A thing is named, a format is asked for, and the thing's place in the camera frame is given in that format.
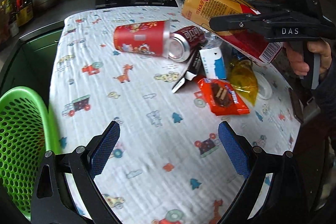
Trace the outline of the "person right hand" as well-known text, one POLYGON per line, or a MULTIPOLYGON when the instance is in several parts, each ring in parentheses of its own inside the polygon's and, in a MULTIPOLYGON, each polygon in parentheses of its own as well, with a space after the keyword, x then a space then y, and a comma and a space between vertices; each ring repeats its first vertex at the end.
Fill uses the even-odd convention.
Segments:
MULTIPOLYGON (((309 72, 309 65, 303 60, 302 55, 296 52, 289 43, 284 43, 284 47, 294 73, 298 76, 306 76, 309 72)), ((319 76, 324 78, 327 75, 332 62, 330 45, 323 40, 319 40, 317 42, 308 42, 307 49, 311 53, 320 55, 319 76)))

